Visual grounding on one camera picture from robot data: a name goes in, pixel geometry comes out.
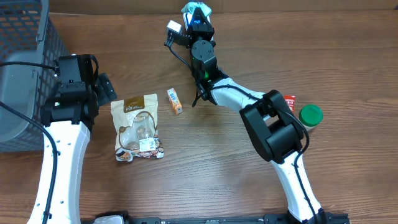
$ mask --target round container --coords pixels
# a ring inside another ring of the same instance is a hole
[[[300,110],[298,119],[305,126],[307,131],[310,131],[315,128],[316,125],[321,123],[323,119],[323,113],[321,108],[319,108],[317,105],[306,105]]]

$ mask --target red object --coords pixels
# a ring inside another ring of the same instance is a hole
[[[287,106],[289,106],[290,110],[294,113],[294,104],[296,102],[296,96],[285,95],[284,96]]]

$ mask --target snack bag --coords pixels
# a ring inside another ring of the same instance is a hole
[[[131,162],[133,157],[161,159],[163,145],[157,131],[157,95],[137,96],[111,102],[116,136],[116,160]]]

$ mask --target wooden table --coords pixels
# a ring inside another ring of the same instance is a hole
[[[83,166],[83,218],[110,210],[185,218],[284,213],[270,163],[253,149],[238,114],[199,101],[187,67],[166,47],[165,25],[181,15],[52,16],[70,53],[94,54],[118,99],[156,93],[161,160],[118,163],[110,105],[100,109]],[[239,84],[297,96],[325,114],[305,165],[329,212],[352,223],[398,222],[398,12],[215,14],[218,64]],[[174,46],[182,57],[188,51]],[[174,87],[184,112],[172,113]],[[0,155],[0,223],[25,223],[42,152]]]

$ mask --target green-lidded container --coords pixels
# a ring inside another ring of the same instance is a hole
[[[309,131],[321,123],[323,112],[317,105],[306,105],[300,110],[298,119],[304,124],[307,131]]]

